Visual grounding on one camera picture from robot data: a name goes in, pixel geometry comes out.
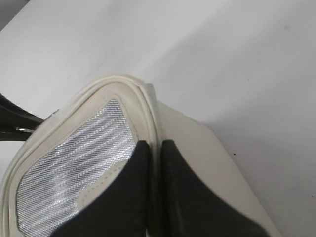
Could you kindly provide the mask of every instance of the silver mesh panel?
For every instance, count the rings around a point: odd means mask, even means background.
[[[23,176],[17,190],[18,228],[27,237],[48,237],[78,213],[81,190],[135,148],[117,100],[112,99]]]

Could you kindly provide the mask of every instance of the white surface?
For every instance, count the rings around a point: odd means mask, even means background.
[[[14,103],[47,117],[105,73],[152,82],[215,132],[285,237],[316,234],[315,63],[313,0],[32,0],[0,32]],[[0,149],[1,176],[16,146]]]

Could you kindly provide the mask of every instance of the shoe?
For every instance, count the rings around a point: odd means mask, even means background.
[[[152,169],[157,167],[157,108],[151,85],[114,74],[50,116],[25,142],[3,179],[0,237],[50,236],[103,193],[111,184],[102,182],[104,175],[116,165],[123,169],[140,140],[149,144]]]
[[[158,109],[163,140],[174,141],[184,161],[206,187],[263,227],[270,237],[282,237],[214,133],[163,103],[158,104]]]

